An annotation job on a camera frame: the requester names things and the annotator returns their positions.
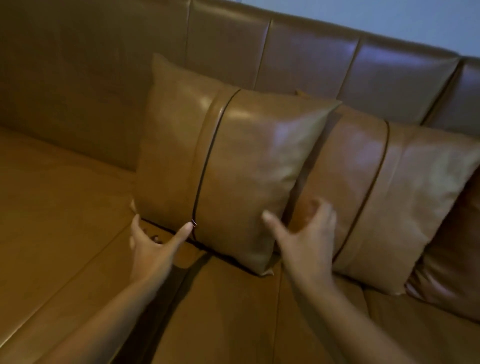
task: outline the blue wall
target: blue wall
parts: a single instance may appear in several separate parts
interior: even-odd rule
[[[480,57],[480,0],[239,0]]]

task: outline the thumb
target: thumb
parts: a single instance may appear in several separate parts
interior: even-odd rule
[[[182,245],[185,240],[188,239],[190,233],[193,230],[193,224],[191,222],[187,222],[185,225],[183,225],[180,230],[177,231],[175,236],[170,239],[170,241],[166,244],[168,247],[170,247],[173,250],[173,254],[175,254],[178,249],[180,248],[180,245]]]
[[[276,217],[270,211],[265,210],[262,214],[262,219],[272,235],[275,237],[278,244],[283,244],[283,242],[290,235],[290,232],[282,224],[278,217]]]

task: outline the sofa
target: sofa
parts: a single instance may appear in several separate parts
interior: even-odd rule
[[[300,90],[391,123],[480,136],[480,59],[444,49],[219,0],[5,0],[0,18],[0,363],[33,363],[128,284],[154,53],[243,89]],[[335,276],[419,363],[480,360],[479,176],[406,294]],[[184,244],[112,361],[344,362],[275,257],[273,275],[259,277]]]

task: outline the person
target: person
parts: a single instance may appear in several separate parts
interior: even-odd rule
[[[414,362],[336,287],[332,274],[336,213],[325,200],[319,200],[318,206],[311,221],[297,234],[290,233],[272,213],[265,211],[262,215],[293,283],[323,319],[348,362]],[[139,222],[137,215],[131,227],[133,268],[129,286],[39,363],[108,363],[124,343],[167,279],[176,252],[193,230],[189,222],[168,243],[159,245],[148,238]]]

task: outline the person's left arm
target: person's left arm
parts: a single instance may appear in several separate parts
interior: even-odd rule
[[[108,363],[127,339],[138,317],[167,279],[176,252],[193,229],[189,222],[168,243],[159,245],[148,238],[139,222],[137,215],[130,238],[133,250],[130,285],[38,363]]]

